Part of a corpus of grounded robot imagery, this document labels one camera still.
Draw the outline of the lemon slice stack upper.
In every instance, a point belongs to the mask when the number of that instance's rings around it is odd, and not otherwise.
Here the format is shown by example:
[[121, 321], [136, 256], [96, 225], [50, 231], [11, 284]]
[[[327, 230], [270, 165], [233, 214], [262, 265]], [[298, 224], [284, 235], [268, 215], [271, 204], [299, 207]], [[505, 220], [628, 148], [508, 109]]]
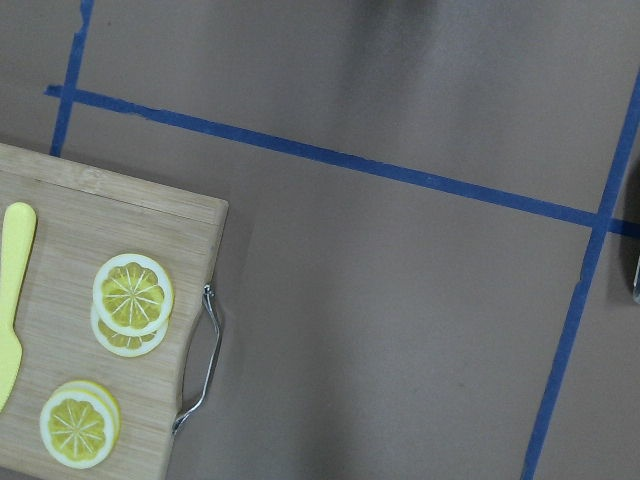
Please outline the lemon slice stack upper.
[[107, 260], [94, 277], [91, 328], [110, 353], [135, 358], [164, 340], [174, 305], [166, 270], [148, 256], [123, 253]]

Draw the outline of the lemon slice stack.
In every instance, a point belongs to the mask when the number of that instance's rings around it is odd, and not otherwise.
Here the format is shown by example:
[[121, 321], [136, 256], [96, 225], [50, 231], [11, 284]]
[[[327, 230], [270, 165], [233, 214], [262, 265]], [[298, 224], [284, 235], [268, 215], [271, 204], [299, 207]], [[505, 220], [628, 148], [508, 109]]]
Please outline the lemon slice stack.
[[91, 328], [110, 353], [135, 358], [164, 340], [174, 305], [166, 270], [148, 256], [123, 253], [107, 260], [94, 277]]
[[88, 380], [69, 381], [45, 402], [39, 428], [56, 461], [72, 469], [93, 468], [110, 455], [119, 439], [120, 407], [105, 387]]

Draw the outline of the yellow plastic knife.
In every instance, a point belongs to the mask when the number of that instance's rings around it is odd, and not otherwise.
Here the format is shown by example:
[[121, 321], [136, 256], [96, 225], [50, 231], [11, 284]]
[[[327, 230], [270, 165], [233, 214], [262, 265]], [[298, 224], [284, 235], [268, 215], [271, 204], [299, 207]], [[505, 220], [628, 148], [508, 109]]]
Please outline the yellow plastic knife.
[[1, 409], [4, 409], [15, 381], [22, 345], [14, 323], [25, 272], [33, 245], [37, 216], [34, 209], [16, 202], [5, 211], [1, 231]]

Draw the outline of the lemon slice stack lower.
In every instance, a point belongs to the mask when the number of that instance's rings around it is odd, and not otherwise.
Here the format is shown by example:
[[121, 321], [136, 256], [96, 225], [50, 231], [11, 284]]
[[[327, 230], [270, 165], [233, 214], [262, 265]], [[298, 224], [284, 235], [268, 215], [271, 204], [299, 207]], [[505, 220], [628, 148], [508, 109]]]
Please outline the lemon slice stack lower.
[[88, 380], [69, 381], [45, 402], [39, 428], [56, 461], [72, 469], [93, 468], [110, 455], [119, 439], [120, 407], [105, 387]]

